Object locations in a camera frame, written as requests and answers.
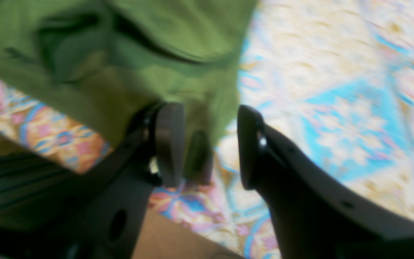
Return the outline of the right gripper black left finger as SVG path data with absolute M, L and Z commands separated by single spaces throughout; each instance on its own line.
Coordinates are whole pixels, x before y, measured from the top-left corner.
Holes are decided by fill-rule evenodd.
M 177 187 L 184 107 L 138 112 L 124 140 L 84 175 L 32 153 L 0 157 L 0 256 L 129 259 L 157 186 Z

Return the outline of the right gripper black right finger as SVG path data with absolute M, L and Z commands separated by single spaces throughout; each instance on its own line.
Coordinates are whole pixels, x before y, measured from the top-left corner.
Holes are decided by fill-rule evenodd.
M 268 205 L 285 259 L 414 259 L 414 221 L 356 194 L 241 105 L 240 177 Z

